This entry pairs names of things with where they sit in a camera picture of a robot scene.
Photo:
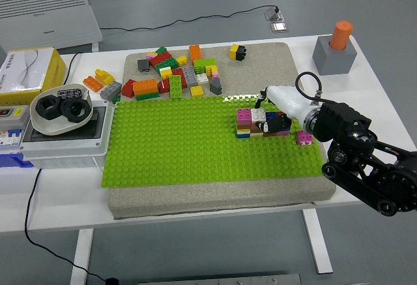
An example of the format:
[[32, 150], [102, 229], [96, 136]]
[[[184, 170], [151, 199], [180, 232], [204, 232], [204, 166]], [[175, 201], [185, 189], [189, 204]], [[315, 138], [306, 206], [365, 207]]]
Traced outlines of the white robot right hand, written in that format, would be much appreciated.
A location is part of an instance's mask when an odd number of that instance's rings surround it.
[[313, 134], [313, 128], [321, 107], [303, 97], [293, 86], [270, 85], [257, 95], [255, 108], [268, 99], [289, 119], [296, 119], [303, 130]]

